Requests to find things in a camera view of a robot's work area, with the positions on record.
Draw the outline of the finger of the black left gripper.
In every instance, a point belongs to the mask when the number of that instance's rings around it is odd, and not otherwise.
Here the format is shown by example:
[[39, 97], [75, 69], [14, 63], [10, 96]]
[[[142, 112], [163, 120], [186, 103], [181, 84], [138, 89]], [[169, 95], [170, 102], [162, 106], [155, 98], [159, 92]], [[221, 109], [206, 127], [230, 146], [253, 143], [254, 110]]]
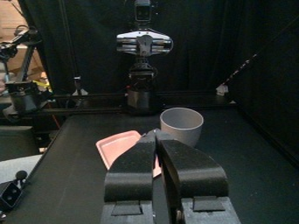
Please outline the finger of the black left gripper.
[[154, 38], [145, 35], [145, 56], [151, 56]]
[[137, 37], [138, 55], [145, 56], [145, 38]]

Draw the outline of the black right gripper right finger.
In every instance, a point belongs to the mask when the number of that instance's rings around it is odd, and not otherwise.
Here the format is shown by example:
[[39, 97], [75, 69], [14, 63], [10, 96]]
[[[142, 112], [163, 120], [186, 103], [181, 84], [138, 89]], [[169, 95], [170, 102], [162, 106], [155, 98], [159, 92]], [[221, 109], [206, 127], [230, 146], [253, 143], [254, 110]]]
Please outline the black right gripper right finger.
[[159, 129], [155, 138], [171, 210], [183, 210], [183, 203], [190, 201], [194, 212], [225, 211], [221, 200], [229, 196], [230, 188], [221, 165]]

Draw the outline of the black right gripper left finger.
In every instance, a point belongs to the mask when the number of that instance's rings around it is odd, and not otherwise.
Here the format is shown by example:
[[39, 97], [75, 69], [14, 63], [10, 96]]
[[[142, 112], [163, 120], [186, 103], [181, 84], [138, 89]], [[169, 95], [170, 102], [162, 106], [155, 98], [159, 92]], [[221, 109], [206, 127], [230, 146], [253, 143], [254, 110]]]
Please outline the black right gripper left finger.
[[110, 167], [106, 176], [106, 204], [113, 216], [142, 215], [151, 205], [155, 166], [155, 133], [129, 131], [113, 136], [105, 147]]

